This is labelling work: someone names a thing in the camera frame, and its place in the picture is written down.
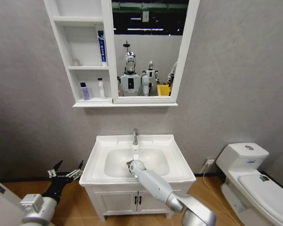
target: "yellow bin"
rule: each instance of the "yellow bin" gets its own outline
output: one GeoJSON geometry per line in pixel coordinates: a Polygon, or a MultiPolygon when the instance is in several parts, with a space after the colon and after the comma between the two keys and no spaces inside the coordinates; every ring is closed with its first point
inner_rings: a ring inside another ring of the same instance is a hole
{"type": "Polygon", "coordinates": [[[157,93],[159,96],[169,96],[171,89],[168,85],[157,85],[157,93]]]}

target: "white sink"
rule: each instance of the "white sink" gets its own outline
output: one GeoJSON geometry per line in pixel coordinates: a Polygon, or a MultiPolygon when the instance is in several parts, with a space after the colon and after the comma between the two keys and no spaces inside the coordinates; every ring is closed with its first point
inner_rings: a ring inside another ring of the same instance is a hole
{"type": "Polygon", "coordinates": [[[133,154],[138,154],[148,170],[155,171],[168,182],[196,180],[173,135],[139,135],[137,151],[133,135],[121,135],[97,136],[80,184],[137,182],[126,164],[133,159],[133,154]]]}

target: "purple bottle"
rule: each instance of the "purple bottle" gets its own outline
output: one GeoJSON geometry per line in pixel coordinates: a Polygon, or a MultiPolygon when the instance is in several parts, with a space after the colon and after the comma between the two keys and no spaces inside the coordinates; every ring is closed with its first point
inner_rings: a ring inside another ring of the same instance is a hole
{"type": "Polygon", "coordinates": [[[84,100],[89,100],[89,92],[85,82],[81,82],[82,96],[84,100]]]}

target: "white toilet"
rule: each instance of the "white toilet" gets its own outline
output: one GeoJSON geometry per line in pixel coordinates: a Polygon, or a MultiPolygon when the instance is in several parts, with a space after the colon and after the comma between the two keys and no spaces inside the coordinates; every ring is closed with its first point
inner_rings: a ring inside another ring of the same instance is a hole
{"type": "Polygon", "coordinates": [[[217,158],[226,175],[221,191],[246,226],[283,226],[283,189],[257,168],[268,152],[255,143],[231,144],[217,158]]]}

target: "mirror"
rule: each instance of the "mirror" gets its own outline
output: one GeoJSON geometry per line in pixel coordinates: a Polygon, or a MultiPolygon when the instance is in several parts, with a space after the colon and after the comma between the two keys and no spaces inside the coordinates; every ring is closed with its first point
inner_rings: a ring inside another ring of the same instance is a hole
{"type": "Polygon", "coordinates": [[[119,97],[171,95],[188,2],[112,1],[119,97]]]}

